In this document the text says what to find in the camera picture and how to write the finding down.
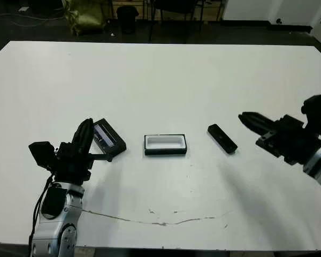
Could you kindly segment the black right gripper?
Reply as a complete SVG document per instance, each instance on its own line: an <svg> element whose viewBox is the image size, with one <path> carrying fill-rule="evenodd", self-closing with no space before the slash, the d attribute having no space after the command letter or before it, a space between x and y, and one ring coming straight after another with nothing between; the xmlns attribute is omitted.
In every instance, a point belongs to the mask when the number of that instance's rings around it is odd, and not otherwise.
<svg viewBox="0 0 321 257"><path fill-rule="evenodd" d="M282 156L290 165L306 164L321 147L318 135L307 131L303 122L289 115L275 122L258 112L243 112L238 118L251 131L265 133L256 141L257 146L275 157Z"/></svg>

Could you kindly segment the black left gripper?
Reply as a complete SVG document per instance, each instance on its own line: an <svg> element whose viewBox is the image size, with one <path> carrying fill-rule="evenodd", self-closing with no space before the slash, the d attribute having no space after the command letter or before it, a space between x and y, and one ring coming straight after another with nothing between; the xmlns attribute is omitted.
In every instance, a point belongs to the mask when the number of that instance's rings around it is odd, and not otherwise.
<svg viewBox="0 0 321 257"><path fill-rule="evenodd" d="M92 118L82 121L73 136L72 143L60 143L51 169L55 181L82 185L90 179L94 161L112 161L111 154L89 152L94 137L93 125Z"/></svg>

